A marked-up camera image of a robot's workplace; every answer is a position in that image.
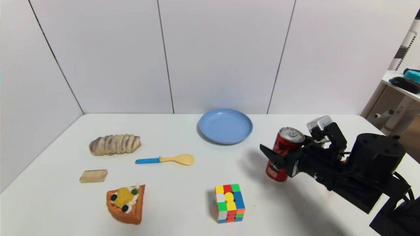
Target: yellow spoon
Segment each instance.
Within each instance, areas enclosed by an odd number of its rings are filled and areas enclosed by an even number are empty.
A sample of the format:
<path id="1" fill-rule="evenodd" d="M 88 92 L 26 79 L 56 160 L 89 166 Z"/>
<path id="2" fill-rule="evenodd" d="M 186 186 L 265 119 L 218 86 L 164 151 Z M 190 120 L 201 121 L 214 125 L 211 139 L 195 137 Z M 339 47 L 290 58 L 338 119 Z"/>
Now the yellow spoon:
<path id="1" fill-rule="evenodd" d="M 159 162 L 165 162 L 165 161 L 174 161 L 183 165 L 192 165 L 194 164 L 194 156 L 191 154 L 181 154 L 175 157 L 138 159 L 136 160 L 136 164 L 159 163 Z"/>

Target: white wall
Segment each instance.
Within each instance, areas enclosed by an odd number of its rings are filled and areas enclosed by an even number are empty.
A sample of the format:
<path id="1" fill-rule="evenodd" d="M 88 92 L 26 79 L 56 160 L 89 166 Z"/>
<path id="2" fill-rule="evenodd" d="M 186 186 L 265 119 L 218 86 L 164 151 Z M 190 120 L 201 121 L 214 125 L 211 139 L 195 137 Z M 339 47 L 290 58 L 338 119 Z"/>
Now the white wall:
<path id="1" fill-rule="evenodd" d="M 82 115 L 29 2 L 1 7 L 0 192 Z"/>
<path id="2" fill-rule="evenodd" d="M 172 113 L 156 0 L 31 0 L 85 113 Z"/>
<path id="3" fill-rule="evenodd" d="M 360 114 L 420 1 L 297 0 L 269 113 Z"/>
<path id="4" fill-rule="evenodd" d="M 159 0 L 175 113 L 266 113 L 294 0 Z"/>

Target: red can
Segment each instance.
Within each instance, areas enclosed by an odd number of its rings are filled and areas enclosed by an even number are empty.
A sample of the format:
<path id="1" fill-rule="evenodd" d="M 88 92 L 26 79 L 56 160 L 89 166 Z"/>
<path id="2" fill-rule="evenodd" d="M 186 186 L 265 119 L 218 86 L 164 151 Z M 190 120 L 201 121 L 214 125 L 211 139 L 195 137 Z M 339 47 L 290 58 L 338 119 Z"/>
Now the red can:
<path id="1" fill-rule="evenodd" d="M 303 141 L 305 141 L 305 135 L 299 130 L 291 127 L 283 127 L 277 133 L 273 150 L 281 155 L 286 155 L 299 149 Z M 270 160 L 268 161 L 265 172 L 277 182 L 284 182 L 287 179 L 286 169 L 278 169 Z"/>

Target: white table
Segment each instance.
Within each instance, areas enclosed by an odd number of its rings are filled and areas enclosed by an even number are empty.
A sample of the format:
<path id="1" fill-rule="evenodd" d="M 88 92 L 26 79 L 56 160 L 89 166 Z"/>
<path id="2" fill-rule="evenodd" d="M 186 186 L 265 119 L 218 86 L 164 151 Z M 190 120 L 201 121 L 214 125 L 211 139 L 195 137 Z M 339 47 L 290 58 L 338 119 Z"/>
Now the white table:
<path id="1" fill-rule="evenodd" d="M 265 174 L 259 144 L 272 146 L 283 126 L 309 134 L 306 123 L 320 115 L 250 115 L 254 131 L 232 146 L 210 143 L 197 133 L 201 115 L 90 114 L 57 138 L 1 195 L 1 235 L 377 235 L 370 214 L 329 192 L 305 173 L 277 183 Z M 331 115 L 347 138 L 374 126 L 356 115 Z M 131 154 L 93 156 L 88 144 L 107 134 L 136 134 L 143 146 Z M 193 166 L 176 163 L 135 165 L 139 158 L 191 153 Z M 79 183 L 84 170 L 108 169 L 102 183 Z M 420 165 L 406 155 L 398 169 L 420 194 Z M 128 225 L 106 207 L 106 192 L 137 182 L 146 184 L 143 221 Z M 214 186 L 241 186 L 244 221 L 217 224 L 210 215 Z"/>

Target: plate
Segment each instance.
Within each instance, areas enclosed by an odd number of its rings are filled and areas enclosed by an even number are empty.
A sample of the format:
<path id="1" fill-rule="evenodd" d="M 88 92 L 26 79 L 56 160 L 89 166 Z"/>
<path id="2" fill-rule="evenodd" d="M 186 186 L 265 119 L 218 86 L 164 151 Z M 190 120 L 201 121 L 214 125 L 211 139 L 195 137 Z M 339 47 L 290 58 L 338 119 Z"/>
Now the plate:
<path id="1" fill-rule="evenodd" d="M 213 142 L 236 144 L 244 141 L 252 132 L 252 121 L 247 115 L 232 109 L 217 109 L 204 114 L 198 126 Z"/>

